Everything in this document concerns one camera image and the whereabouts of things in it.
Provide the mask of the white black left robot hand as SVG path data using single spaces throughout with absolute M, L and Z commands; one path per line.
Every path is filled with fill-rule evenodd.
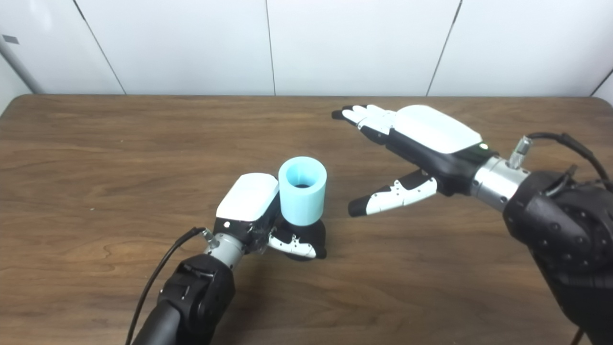
M 259 172 L 241 175 L 217 207 L 213 237 L 206 253 L 228 266 L 267 248 L 296 261 L 323 260 L 326 229 L 321 220 L 307 226 L 282 214 L 279 183 Z

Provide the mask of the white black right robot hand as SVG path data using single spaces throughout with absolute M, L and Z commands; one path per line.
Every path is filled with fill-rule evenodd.
M 477 171 L 496 155 L 481 135 L 436 109 L 410 105 L 388 111 L 373 104 L 344 106 L 331 117 L 416 166 L 370 195 L 348 204 L 353 218 L 412 205 L 434 194 L 471 194 Z

